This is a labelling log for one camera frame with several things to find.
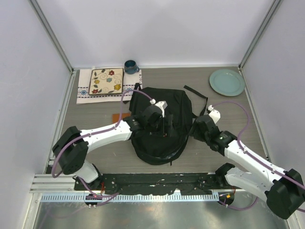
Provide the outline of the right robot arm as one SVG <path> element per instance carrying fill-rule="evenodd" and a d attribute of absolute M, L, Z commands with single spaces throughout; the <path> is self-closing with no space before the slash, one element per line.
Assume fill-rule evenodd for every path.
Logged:
<path fill-rule="evenodd" d="M 263 159 L 228 131 L 220 131 L 218 118 L 203 115 L 195 119 L 190 131 L 194 139 L 205 142 L 213 151 L 246 169 L 226 163 L 216 171 L 220 188 L 239 187 L 264 201 L 278 217 L 288 219 L 305 202 L 302 176 L 294 169 L 285 170 Z"/>

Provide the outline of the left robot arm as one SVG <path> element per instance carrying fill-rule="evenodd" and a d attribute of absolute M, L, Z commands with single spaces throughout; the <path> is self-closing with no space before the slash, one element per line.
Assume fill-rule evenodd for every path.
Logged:
<path fill-rule="evenodd" d="M 75 174 L 90 190 L 97 190 L 102 183 L 98 169 L 86 160 L 89 152 L 96 148 L 143 136 L 150 132 L 165 135 L 165 101 L 148 106 L 139 115 L 132 115 L 108 126 L 79 130 L 72 126 L 53 146 L 55 160 L 51 174 Z"/>

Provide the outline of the black student backpack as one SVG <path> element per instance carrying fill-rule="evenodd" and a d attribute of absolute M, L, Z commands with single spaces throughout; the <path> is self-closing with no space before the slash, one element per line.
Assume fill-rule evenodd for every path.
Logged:
<path fill-rule="evenodd" d="M 132 115 L 150 106 L 150 100 L 156 102 L 166 101 L 165 117 L 173 115 L 172 136 L 160 134 L 144 134 L 143 136 L 130 139 L 137 156 L 150 165 L 163 165 L 176 160 L 188 141 L 188 134 L 193 125 L 193 119 L 197 118 L 192 111 L 192 103 L 185 90 L 207 100 L 208 98 L 196 90 L 184 86 L 183 90 L 157 89 L 151 87 L 141 88 L 137 83 L 132 94 L 129 110 Z"/>

